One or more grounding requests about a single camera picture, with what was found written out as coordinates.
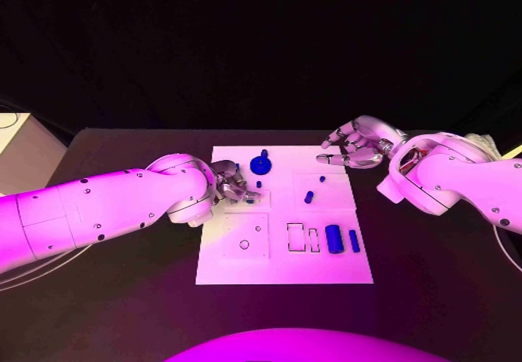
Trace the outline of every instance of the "blue object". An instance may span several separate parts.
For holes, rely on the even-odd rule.
[[[326,240],[329,241],[329,252],[331,254],[339,254],[344,251],[339,225],[327,225],[324,231]]]
[[[271,169],[272,169],[272,163],[269,162],[268,159],[268,151],[264,149],[261,151],[261,156],[254,157],[252,161],[249,162],[249,170],[257,175],[265,175]]]
[[[359,241],[356,240],[356,231],[355,230],[350,230],[350,240],[352,240],[353,253],[359,253],[360,252]]]
[[[306,202],[307,204],[310,204],[310,203],[311,203],[311,199],[313,199],[313,192],[308,191],[308,192],[307,192],[307,197],[304,198],[304,202]]]

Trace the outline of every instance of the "white robotic arm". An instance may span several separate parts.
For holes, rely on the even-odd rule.
[[[195,227],[220,199],[251,200],[232,161],[167,155],[148,167],[0,198],[0,273],[150,226],[167,212]]]
[[[492,224],[522,233],[522,160],[494,161],[487,149],[451,133],[409,139],[368,115],[329,135],[323,149],[339,140],[347,155],[319,155],[317,161],[370,168],[386,155],[389,175],[378,190],[395,203],[406,199],[425,213],[441,215],[464,199]]]

